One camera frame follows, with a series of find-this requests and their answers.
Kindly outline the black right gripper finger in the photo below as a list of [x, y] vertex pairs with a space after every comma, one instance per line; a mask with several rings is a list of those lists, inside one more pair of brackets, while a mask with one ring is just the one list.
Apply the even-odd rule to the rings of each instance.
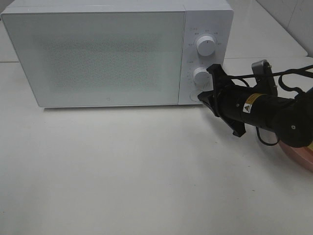
[[219, 93], [235, 85], [230, 76], [225, 73], [221, 64], [212, 64], [206, 70], [212, 75], [214, 92]]
[[246, 133], [245, 124], [243, 122], [228, 118], [224, 114], [220, 114], [214, 91], [200, 93], [198, 95], [198, 100], [208, 107], [216, 117], [221, 118], [232, 129], [234, 136], [241, 137]]

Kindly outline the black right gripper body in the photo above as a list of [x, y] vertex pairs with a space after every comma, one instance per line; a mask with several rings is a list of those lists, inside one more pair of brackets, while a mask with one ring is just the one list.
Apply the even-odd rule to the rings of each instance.
[[228, 118], [256, 126], [256, 117], [251, 113], [243, 112], [246, 100], [254, 93], [256, 93], [256, 91], [251, 87], [234, 85], [219, 93], [214, 92], [214, 96], [217, 98], [220, 114], [224, 114]]

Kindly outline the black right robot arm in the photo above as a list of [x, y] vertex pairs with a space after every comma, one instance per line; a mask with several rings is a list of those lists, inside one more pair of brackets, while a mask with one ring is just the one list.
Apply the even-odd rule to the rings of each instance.
[[313, 142], [313, 91], [289, 87], [283, 77], [296, 74], [312, 78], [312, 66], [273, 73], [267, 60], [251, 65], [252, 74], [228, 75], [220, 64], [206, 70], [212, 76], [213, 90], [198, 95], [213, 114], [241, 137], [245, 125], [273, 132], [278, 141], [294, 147]]

